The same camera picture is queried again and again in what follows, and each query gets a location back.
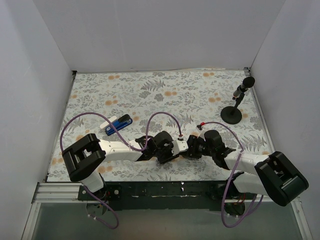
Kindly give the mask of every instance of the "blue stapler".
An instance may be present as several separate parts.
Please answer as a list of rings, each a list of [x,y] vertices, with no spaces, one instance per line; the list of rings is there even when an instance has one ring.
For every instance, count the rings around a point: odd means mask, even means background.
[[[126,126],[129,126],[130,124],[132,124],[132,119],[131,117],[129,116],[129,114],[125,114],[123,115],[122,117],[120,117],[118,120],[116,120],[113,125],[115,126],[115,128],[117,130],[120,130],[120,129],[123,129],[125,128]],[[105,129],[105,133],[110,136],[112,134],[115,133],[115,130],[111,127],[111,126],[108,126],[106,129]]]

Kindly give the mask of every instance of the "gray leaf pattern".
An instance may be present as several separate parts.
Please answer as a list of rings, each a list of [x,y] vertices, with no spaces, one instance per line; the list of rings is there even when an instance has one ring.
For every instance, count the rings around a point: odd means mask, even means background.
[[[133,123],[120,130],[129,141],[145,135],[149,117],[155,112],[164,111],[178,119],[187,140],[190,134],[199,134],[196,129],[199,123],[222,122],[220,112],[224,107],[234,104],[232,93],[243,78],[245,73],[238,70],[77,74],[63,126],[83,112],[97,112],[108,118],[129,114]],[[267,153],[270,150],[267,137],[250,91],[239,109],[242,111],[242,121],[230,125],[230,128],[238,135],[246,152]],[[95,133],[100,139],[119,141],[116,134],[107,136],[100,130],[99,125],[103,122],[103,119],[91,115],[76,119],[63,136],[63,146],[67,148],[88,133]],[[232,134],[222,126],[212,124],[208,127],[220,132],[227,147],[239,148]],[[178,136],[176,122],[162,114],[152,119],[149,131],[151,135],[167,131],[173,138]],[[206,156],[201,159],[180,156],[163,165],[155,157],[145,162],[106,159],[97,170],[106,181],[225,180],[230,174],[230,171],[217,167]],[[54,147],[47,181],[70,181],[58,142]]]

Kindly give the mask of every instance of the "glass panel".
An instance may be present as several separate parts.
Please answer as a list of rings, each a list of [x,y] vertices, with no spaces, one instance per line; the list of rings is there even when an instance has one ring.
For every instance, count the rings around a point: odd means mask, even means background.
[[[33,240],[178,240],[302,239],[291,205],[263,202],[239,226],[226,228],[218,212],[205,209],[123,210],[120,225],[110,230],[86,214],[85,203],[42,203]],[[110,212],[102,217],[111,224]],[[232,217],[228,222],[234,223]]]

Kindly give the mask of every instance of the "white wall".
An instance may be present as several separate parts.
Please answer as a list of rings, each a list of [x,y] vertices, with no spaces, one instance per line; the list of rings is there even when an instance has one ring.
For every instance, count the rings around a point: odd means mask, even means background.
[[[251,66],[285,0],[33,0],[72,70]]]
[[[32,0],[0,0],[0,239],[20,239],[72,73]]]
[[[301,170],[302,197],[320,238],[320,1],[286,0],[252,66],[256,91],[277,150]]]

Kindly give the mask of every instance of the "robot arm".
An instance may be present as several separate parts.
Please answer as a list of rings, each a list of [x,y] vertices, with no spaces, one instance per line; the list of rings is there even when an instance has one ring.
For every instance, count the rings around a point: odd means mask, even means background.
[[[129,144],[144,151],[130,149],[122,142],[97,139],[88,134],[66,148],[63,159],[72,182],[81,182],[91,192],[104,187],[104,180],[97,172],[103,161],[148,161],[152,157],[163,164],[179,155],[199,159],[210,156],[221,168],[231,170],[235,166],[239,151],[226,147],[216,130],[203,131],[199,137],[190,135],[188,141],[173,140],[169,133],[162,131],[154,137],[144,136]],[[231,188],[237,193],[268,195],[275,203],[286,206],[309,187],[308,181],[281,152],[271,155],[242,153],[237,172],[232,176]]]
[[[146,138],[140,137],[129,142],[130,146],[142,149]],[[104,187],[104,180],[97,172],[98,166],[104,161],[147,161],[157,157],[163,164],[179,157],[187,151],[187,142],[182,138],[173,140],[169,133],[162,131],[155,137],[149,137],[144,151],[135,151],[120,141],[98,139],[90,133],[66,148],[63,159],[72,182],[81,182],[92,193]]]
[[[225,146],[216,130],[191,135],[187,141],[189,157],[211,156],[221,168],[234,168],[240,151]],[[242,153],[231,187],[239,193],[268,195],[275,203],[286,206],[309,187],[306,178],[279,151],[270,155]]]

